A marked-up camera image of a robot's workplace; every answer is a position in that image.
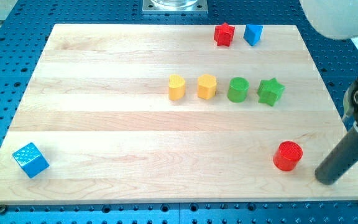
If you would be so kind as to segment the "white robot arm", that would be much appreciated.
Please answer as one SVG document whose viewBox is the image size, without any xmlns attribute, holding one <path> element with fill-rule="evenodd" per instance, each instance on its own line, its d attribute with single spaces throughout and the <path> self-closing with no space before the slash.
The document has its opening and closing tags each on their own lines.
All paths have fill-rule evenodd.
<svg viewBox="0 0 358 224">
<path fill-rule="evenodd" d="M 312 27 L 336 40 L 358 37 L 358 0 L 300 0 Z"/>
</svg>

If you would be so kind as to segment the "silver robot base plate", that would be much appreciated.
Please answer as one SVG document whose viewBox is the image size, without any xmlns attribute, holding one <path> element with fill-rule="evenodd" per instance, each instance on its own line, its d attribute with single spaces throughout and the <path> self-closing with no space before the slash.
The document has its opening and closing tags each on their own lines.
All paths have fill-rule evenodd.
<svg viewBox="0 0 358 224">
<path fill-rule="evenodd" d="M 208 13 L 207 0 L 142 0 L 144 14 Z"/>
</svg>

